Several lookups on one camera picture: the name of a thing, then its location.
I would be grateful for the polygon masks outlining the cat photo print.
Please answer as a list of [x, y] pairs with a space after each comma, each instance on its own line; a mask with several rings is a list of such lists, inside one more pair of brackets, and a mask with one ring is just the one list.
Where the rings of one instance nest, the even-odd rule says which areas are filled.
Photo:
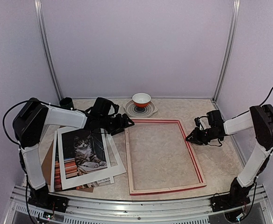
[[[107, 168], [101, 135], [91, 135], [88, 131], [77, 130], [62, 134], [63, 158], [66, 178], [70, 179]], [[55, 149], [55, 175], [51, 175], [53, 192], [81, 190], [93, 192], [94, 187], [114, 183], [113, 177], [87, 183], [69, 189], [62, 189], [58, 142]]]

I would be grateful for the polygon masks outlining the white mat board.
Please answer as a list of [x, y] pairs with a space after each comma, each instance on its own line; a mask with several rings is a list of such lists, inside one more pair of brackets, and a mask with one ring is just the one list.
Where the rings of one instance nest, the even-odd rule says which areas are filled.
[[102, 180], [109, 177], [111, 178], [117, 175], [124, 174], [126, 172], [126, 169], [120, 158], [117, 148], [115, 146], [110, 146], [110, 148], [108, 148], [107, 146], [107, 141], [111, 143], [112, 137], [104, 133], [103, 129], [99, 129], [99, 130], [96, 130], [95, 132], [90, 132], [90, 134], [94, 136], [96, 134], [101, 135], [104, 151], [105, 151], [105, 156], [106, 156], [107, 168], [97, 170], [95, 172], [91, 172], [86, 175], [70, 178], [70, 179], [66, 178], [65, 170], [64, 170], [62, 134], [71, 132], [71, 131], [76, 131], [76, 130], [79, 130], [79, 129], [73, 128], [73, 127], [62, 127], [57, 130], [61, 184], [64, 189], [84, 185], [91, 182], [96, 182], [98, 180]]

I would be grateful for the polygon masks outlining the grey striped plate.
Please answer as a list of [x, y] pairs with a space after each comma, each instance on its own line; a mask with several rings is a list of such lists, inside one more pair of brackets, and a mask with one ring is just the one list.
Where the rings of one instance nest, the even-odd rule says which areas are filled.
[[132, 100], [123, 104], [123, 108], [126, 114], [132, 118], [149, 118], [158, 111], [158, 108], [152, 102], [146, 107], [138, 107]]

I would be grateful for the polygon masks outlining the right aluminium post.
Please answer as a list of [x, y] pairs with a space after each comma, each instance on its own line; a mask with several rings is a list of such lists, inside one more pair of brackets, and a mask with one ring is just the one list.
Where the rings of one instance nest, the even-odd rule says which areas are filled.
[[222, 65], [220, 68], [220, 74], [219, 74], [217, 86], [216, 86], [216, 89], [215, 89], [215, 92], [214, 92], [214, 95], [212, 98], [212, 100], [215, 104], [217, 103], [218, 98], [220, 96], [220, 93], [221, 93], [221, 90], [223, 87], [223, 83], [224, 83], [224, 79], [226, 76], [226, 72], [228, 69], [229, 60], [231, 57], [234, 38], [235, 38], [235, 34], [236, 34], [236, 29], [237, 29], [238, 18], [239, 18], [239, 8], [240, 8], [240, 0], [234, 0], [224, 57], [223, 57]]

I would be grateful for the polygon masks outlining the dark green mug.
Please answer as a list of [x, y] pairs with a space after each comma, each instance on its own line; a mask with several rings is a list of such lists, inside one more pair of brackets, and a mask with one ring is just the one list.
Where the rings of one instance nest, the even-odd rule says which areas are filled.
[[64, 109], [71, 109], [74, 108], [73, 100], [72, 98], [65, 97], [60, 100], [59, 106], [64, 108]]

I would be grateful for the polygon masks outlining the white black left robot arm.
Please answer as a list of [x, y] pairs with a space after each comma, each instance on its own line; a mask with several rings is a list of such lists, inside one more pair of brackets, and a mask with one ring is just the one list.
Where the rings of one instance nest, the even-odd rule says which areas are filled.
[[105, 98], [97, 98], [94, 105], [83, 111], [65, 109], [31, 98], [13, 120], [13, 130], [19, 146], [20, 164], [26, 174], [31, 199], [49, 207], [49, 194], [39, 158], [39, 144], [45, 125], [69, 126], [87, 131], [104, 129], [111, 135], [134, 125], [127, 114], [119, 114], [119, 105]]

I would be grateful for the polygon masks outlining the aluminium post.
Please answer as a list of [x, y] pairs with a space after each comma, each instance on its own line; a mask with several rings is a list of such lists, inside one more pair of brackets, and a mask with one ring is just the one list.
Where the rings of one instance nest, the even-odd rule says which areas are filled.
[[215, 92], [214, 92], [214, 95], [212, 98], [212, 100], [215, 104], [217, 103], [218, 98], [220, 96], [220, 93], [221, 93], [221, 90], [223, 87], [223, 83], [224, 83], [224, 79], [226, 76], [226, 72], [228, 69], [229, 60], [231, 57], [234, 38], [235, 38], [235, 34], [236, 34], [236, 29], [237, 29], [238, 18], [239, 18], [239, 8], [240, 8], [240, 0], [234, 0], [224, 57], [223, 57], [222, 65], [220, 68], [220, 74], [219, 74], [217, 86], [216, 86], [216, 89], [215, 89]]
[[35, 0], [34, 7], [35, 7], [38, 27], [39, 27], [39, 31], [40, 31], [40, 35], [41, 35], [41, 42], [42, 42], [42, 46], [43, 46], [43, 50], [44, 50], [44, 54], [45, 54], [45, 59], [46, 59], [48, 69], [49, 69], [50, 78], [52, 80], [56, 96], [57, 96], [58, 100], [60, 101], [60, 100], [62, 100], [63, 95], [62, 95], [59, 81], [58, 81], [58, 78], [57, 78], [57, 75], [55, 72], [52, 55], [50, 52], [50, 47], [49, 47], [47, 33], [46, 33], [46, 26], [45, 26], [45, 21], [44, 21], [44, 16], [43, 16], [43, 10], [42, 10], [42, 1]]

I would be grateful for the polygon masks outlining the left aluminium post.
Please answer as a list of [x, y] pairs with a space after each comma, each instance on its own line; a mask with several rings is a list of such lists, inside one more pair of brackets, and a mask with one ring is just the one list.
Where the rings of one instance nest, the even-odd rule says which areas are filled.
[[43, 46], [43, 50], [44, 50], [44, 54], [45, 54], [45, 59], [46, 59], [48, 69], [49, 69], [50, 78], [52, 80], [56, 96], [57, 96], [58, 100], [60, 101], [60, 100], [62, 100], [63, 95], [62, 95], [59, 81], [58, 81], [58, 78], [57, 78], [57, 75], [55, 72], [52, 55], [50, 52], [50, 47], [49, 47], [47, 33], [46, 33], [46, 26], [45, 26], [45, 21], [44, 21], [44, 16], [43, 16], [43, 10], [42, 10], [42, 1], [35, 0], [34, 7], [35, 7], [38, 27], [39, 27], [39, 31], [40, 31], [40, 35], [41, 35], [41, 42], [42, 42], [42, 46]]

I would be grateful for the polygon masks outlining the orange white bowl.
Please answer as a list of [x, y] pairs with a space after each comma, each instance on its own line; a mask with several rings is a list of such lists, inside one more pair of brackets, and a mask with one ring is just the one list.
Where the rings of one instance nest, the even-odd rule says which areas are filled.
[[137, 107], [144, 108], [151, 102], [151, 96], [147, 93], [136, 93], [132, 96], [132, 101]]

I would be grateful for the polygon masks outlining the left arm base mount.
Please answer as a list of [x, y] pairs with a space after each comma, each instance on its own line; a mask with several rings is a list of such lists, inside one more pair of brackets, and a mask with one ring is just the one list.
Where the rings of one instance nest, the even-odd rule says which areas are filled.
[[48, 192], [33, 191], [30, 193], [28, 203], [53, 212], [65, 213], [68, 207], [68, 198], [51, 195]]

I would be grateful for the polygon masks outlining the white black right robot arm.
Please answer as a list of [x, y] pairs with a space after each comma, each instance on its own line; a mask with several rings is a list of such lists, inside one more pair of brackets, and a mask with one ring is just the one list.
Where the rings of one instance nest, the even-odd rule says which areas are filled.
[[207, 119], [207, 126], [203, 125], [201, 117], [195, 118], [196, 127], [185, 138], [187, 142], [209, 145], [212, 140], [222, 142], [224, 137], [245, 133], [255, 137], [254, 140], [247, 141], [249, 157], [243, 170], [232, 181], [229, 194], [226, 196], [226, 204], [236, 207], [247, 198], [273, 153], [273, 106], [271, 104], [251, 106], [248, 111], [227, 120], [222, 118], [219, 110], [213, 110], [204, 118]]

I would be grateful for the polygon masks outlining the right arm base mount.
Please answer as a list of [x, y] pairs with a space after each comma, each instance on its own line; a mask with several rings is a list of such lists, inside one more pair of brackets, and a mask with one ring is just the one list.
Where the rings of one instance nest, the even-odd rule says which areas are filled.
[[215, 193], [211, 198], [211, 207], [213, 212], [228, 210], [232, 208], [236, 208], [239, 206], [244, 206], [245, 204], [249, 204], [251, 202], [250, 198], [245, 196], [241, 199], [232, 200], [230, 194], [219, 195]]

